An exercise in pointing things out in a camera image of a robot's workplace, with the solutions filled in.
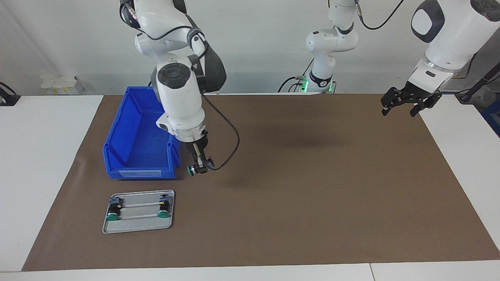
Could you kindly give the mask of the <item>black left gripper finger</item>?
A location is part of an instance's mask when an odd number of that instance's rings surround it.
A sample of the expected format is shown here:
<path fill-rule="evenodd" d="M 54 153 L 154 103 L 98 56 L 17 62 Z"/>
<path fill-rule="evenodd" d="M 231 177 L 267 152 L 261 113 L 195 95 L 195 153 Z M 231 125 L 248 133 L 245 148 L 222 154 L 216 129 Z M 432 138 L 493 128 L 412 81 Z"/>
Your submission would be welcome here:
<path fill-rule="evenodd" d="M 407 91 L 404 89 L 398 90 L 396 87 L 391 87 L 381 98 L 382 115 L 386 117 L 392 108 L 407 103 Z"/>
<path fill-rule="evenodd" d="M 432 95 L 425 100 L 418 100 L 418 102 L 410 110 L 410 116 L 415 117 L 420 111 L 425 110 L 426 108 L 433 108 L 441 97 L 441 95 Z"/>

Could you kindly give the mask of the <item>black stand pole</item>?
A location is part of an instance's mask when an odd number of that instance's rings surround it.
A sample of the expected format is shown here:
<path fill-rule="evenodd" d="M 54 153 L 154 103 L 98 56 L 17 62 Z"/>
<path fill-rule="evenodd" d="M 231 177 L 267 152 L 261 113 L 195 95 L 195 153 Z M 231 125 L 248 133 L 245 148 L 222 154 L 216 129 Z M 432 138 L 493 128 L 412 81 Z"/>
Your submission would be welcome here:
<path fill-rule="evenodd" d="M 455 97 L 462 104 L 467 104 L 472 99 L 473 95 L 478 92 L 484 86 L 494 82 L 497 78 L 500 78 L 500 61 L 492 67 L 478 82 L 476 82 L 471 88 L 464 89 L 455 93 Z"/>

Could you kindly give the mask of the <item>blue plastic storage bin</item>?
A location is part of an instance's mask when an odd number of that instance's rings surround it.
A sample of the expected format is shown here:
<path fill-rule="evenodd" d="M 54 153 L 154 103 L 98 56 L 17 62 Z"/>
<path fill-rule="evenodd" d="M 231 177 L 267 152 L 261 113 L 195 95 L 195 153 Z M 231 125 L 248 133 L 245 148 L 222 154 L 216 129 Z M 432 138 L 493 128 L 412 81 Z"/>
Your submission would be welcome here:
<path fill-rule="evenodd" d="M 180 141 L 156 125 L 164 109 L 152 87 L 128 87 L 102 154 L 115 180 L 173 180 L 180 166 Z"/>

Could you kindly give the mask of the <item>blue crate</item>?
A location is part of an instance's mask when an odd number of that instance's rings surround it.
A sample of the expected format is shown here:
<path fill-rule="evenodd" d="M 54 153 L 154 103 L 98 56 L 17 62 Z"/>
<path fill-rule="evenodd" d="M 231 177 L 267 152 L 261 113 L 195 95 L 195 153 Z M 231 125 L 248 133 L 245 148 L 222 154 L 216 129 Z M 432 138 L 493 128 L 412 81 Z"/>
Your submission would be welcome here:
<path fill-rule="evenodd" d="M 500 100 L 493 102 L 488 108 L 483 110 L 481 116 L 500 138 Z"/>

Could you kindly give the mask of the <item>grey metal tray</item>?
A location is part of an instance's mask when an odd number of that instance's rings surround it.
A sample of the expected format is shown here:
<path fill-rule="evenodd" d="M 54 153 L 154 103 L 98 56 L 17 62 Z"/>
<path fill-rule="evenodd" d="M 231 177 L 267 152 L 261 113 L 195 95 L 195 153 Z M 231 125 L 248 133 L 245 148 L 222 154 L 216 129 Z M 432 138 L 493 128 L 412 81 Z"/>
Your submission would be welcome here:
<path fill-rule="evenodd" d="M 167 219 L 157 217 L 159 199 L 162 194 L 168 194 L 170 196 L 171 217 Z M 120 210 L 120 218 L 117 221 L 106 222 L 106 220 L 104 220 L 102 225 L 102 233 L 104 234 L 166 229 L 173 223 L 175 202 L 175 191 L 173 190 L 127 192 L 113 194 L 111 197 L 113 196 L 118 196 L 123 199 L 123 207 Z"/>

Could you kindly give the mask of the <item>brown table mat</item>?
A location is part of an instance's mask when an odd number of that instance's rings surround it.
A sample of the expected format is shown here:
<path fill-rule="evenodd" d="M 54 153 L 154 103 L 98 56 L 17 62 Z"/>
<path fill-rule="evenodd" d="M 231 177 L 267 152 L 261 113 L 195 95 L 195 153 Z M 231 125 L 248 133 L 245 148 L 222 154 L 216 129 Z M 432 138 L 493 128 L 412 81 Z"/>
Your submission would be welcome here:
<path fill-rule="evenodd" d="M 113 180 L 102 99 L 24 271 L 500 260 L 422 115 L 380 96 L 210 96 L 241 143 L 220 171 Z M 104 234 L 115 193 L 174 190 L 168 229 Z"/>

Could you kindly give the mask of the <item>white box with yellow labels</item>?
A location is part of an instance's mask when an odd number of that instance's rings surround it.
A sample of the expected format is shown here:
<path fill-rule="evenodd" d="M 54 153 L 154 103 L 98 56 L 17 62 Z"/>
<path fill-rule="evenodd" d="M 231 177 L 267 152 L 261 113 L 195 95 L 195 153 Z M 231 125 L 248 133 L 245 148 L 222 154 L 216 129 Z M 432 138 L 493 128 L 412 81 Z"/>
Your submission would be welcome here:
<path fill-rule="evenodd" d="M 46 95 L 81 95 L 84 86 L 77 76 L 62 75 L 59 77 L 41 75 L 41 90 Z"/>

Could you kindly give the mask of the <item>black clamp mount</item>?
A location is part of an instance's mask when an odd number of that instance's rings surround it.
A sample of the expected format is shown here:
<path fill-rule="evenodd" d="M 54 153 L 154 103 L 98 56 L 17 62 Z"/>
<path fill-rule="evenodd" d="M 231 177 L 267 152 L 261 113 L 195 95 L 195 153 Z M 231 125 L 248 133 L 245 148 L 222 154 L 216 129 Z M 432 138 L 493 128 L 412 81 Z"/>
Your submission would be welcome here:
<path fill-rule="evenodd" d="M 21 98 L 20 95 L 9 87 L 7 84 L 0 82 L 0 107 L 11 107 Z"/>

